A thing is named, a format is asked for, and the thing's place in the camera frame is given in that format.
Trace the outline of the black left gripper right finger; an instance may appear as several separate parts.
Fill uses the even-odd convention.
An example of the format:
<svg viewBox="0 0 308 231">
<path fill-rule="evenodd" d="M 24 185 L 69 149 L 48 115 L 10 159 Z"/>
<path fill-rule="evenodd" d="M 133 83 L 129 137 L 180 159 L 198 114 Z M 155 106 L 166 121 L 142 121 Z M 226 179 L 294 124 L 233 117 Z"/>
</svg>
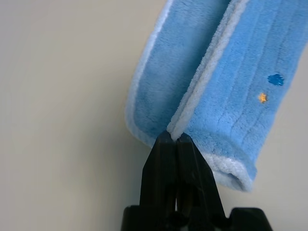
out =
<svg viewBox="0 0 308 231">
<path fill-rule="evenodd" d="M 205 212 L 223 212 L 212 170 L 192 138 L 182 134 L 176 145 L 182 184 L 179 194 L 180 211 L 191 212 L 193 207 L 200 207 Z"/>
</svg>

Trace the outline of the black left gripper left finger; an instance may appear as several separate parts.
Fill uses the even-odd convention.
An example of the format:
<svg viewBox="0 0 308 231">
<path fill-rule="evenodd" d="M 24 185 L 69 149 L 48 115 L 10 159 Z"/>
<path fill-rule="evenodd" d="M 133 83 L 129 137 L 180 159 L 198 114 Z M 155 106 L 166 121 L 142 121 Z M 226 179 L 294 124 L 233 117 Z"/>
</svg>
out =
<svg viewBox="0 0 308 231">
<path fill-rule="evenodd" d="M 174 210 L 177 191 L 176 143 L 162 132 L 142 170 L 140 205 Z"/>
</svg>

